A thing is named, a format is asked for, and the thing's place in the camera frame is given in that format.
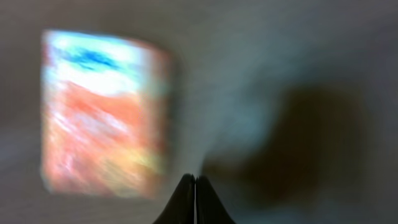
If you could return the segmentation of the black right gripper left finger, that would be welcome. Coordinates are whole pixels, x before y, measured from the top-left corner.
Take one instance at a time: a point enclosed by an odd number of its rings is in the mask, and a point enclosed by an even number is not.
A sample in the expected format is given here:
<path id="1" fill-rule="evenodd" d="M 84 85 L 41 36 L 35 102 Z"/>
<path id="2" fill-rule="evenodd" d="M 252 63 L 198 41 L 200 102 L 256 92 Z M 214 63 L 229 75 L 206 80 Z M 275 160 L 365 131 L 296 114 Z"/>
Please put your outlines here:
<path id="1" fill-rule="evenodd" d="M 184 174 L 153 224 L 194 224 L 195 177 Z"/>

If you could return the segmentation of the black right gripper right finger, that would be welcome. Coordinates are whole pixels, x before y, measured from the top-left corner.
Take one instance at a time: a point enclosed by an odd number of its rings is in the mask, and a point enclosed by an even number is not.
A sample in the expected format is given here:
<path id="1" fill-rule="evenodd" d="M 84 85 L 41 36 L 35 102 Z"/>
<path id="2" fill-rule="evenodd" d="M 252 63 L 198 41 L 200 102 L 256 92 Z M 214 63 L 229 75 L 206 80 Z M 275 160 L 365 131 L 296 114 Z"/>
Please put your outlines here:
<path id="1" fill-rule="evenodd" d="M 202 175 L 196 180 L 196 208 L 198 224 L 235 224 L 209 179 Z"/>

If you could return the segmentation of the orange tissue pack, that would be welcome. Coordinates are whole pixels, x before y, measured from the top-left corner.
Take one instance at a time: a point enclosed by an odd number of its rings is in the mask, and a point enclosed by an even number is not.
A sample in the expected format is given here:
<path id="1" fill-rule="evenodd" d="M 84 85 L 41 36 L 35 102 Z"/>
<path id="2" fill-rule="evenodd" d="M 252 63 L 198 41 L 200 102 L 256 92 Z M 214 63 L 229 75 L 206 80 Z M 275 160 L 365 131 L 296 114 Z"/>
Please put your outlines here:
<path id="1" fill-rule="evenodd" d="M 42 35 L 42 157 L 56 194 L 152 197 L 165 172 L 172 58 L 112 35 Z"/>

